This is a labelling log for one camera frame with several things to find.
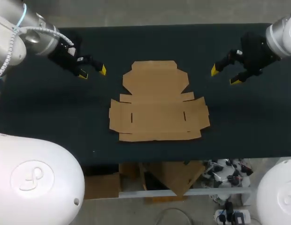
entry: brown cardboard box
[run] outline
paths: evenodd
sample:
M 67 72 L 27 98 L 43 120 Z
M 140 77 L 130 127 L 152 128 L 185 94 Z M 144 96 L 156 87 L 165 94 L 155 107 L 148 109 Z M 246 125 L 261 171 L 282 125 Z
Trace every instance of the brown cardboard box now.
M 120 191 L 119 173 L 85 177 L 84 199 L 118 198 Z
M 174 61 L 134 62 L 123 76 L 123 86 L 132 95 L 111 100 L 110 129 L 127 142 L 188 140 L 201 137 L 210 126 L 204 98 L 182 91 L 189 84 L 187 73 Z
M 118 165 L 118 171 L 121 175 L 135 180 L 138 177 L 138 163 L 121 163 Z
M 139 167 L 141 173 L 144 167 L 177 196 L 183 196 L 205 170 L 200 161 L 145 163 Z

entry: black table surface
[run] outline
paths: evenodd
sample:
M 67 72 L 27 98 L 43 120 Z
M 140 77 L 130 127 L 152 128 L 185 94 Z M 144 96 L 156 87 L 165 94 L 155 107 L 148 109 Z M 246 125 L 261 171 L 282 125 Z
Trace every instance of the black table surface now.
M 0 95 L 0 133 L 33 137 L 68 149 L 81 165 L 213 158 L 291 156 L 291 59 L 260 77 L 230 86 L 241 65 L 211 77 L 216 60 L 240 47 L 247 31 L 264 34 L 268 24 L 211 24 L 73 28 L 82 53 L 105 63 L 107 76 L 88 68 L 74 77 L 46 58 L 28 55 L 11 72 Z M 191 141 L 120 142 L 109 130 L 111 98 L 128 93 L 122 76 L 134 61 L 174 60 L 187 72 L 185 91 L 205 97 L 211 126 Z

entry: wires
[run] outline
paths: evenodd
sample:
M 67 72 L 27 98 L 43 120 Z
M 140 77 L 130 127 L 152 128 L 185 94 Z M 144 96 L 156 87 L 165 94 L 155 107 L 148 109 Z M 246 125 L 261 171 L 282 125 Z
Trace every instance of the wires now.
M 6 59 L 0 68 L 0 77 L 3 75 L 3 73 L 5 72 L 5 70 L 7 69 L 8 65 L 11 61 L 15 39 L 17 38 L 17 36 L 27 33 L 28 30 L 34 30 L 34 31 L 39 31 L 41 33 L 47 33 L 47 34 L 52 35 L 52 36 L 58 36 L 58 37 L 64 39 L 66 41 L 66 43 L 69 44 L 70 46 L 74 45 L 74 43 L 72 43 L 72 41 L 69 38 L 67 38 L 65 35 L 57 32 L 57 31 L 51 30 L 51 29 L 42 28 L 42 27 L 21 27 L 21 28 L 15 27 L 14 32 L 11 35 L 9 49 L 8 49 Z
M 157 221 L 156 221 L 156 223 L 155 223 L 154 225 L 158 225 L 158 224 L 162 221 L 162 219 L 163 219 L 165 213 L 166 213 L 167 211 L 169 211 L 169 210 L 175 210 L 175 211 L 177 211 L 177 212 L 180 212 L 181 214 L 183 214 L 183 215 L 186 217 L 186 219 L 187 219 L 187 221 L 188 221 L 188 224 L 189 224 L 189 225 L 192 225 L 192 220 L 191 220 L 191 218 L 190 218 L 190 217 L 189 217 L 185 212 L 183 212 L 181 209 L 178 209 L 178 208 L 168 208 L 168 209 L 162 210 L 161 213 L 159 213 L 159 217 L 158 217 L 158 219 L 157 219 Z

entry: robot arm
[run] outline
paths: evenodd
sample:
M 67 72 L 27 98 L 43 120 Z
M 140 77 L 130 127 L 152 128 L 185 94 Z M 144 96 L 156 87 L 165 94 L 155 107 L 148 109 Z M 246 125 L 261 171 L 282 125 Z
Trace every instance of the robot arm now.
M 21 0 L 0 0 L 0 77 L 8 65 L 22 62 L 26 49 L 48 57 L 84 79 L 88 78 L 88 73 L 81 69 L 82 64 L 89 64 L 105 75 L 103 63 L 94 60 L 91 55 L 81 55 L 81 43 L 80 37 L 71 41 L 61 34 L 42 16 L 30 11 Z
M 230 50 L 222 60 L 214 64 L 211 76 L 238 61 L 246 71 L 230 79 L 230 84 L 243 83 L 253 75 L 262 74 L 264 67 L 291 56 L 291 14 L 270 25 L 265 37 L 248 32 L 240 40 L 242 50 Z

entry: concrete floor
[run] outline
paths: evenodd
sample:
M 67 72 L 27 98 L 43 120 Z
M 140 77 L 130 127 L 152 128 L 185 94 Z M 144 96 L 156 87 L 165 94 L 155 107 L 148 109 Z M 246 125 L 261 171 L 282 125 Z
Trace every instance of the concrete floor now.
M 271 23 L 291 0 L 26 0 L 60 27 Z
M 291 0 L 26 0 L 58 27 L 130 26 L 191 23 L 272 23 L 291 12 Z M 154 225 L 160 211 L 184 210 L 195 225 L 212 225 L 217 205 L 208 196 L 184 202 L 144 204 L 143 199 L 85 201 L 72 225 Z M 250 208 L 257 218 L 255 207 Z M 168 213 L 162 225 L 185 225 Z

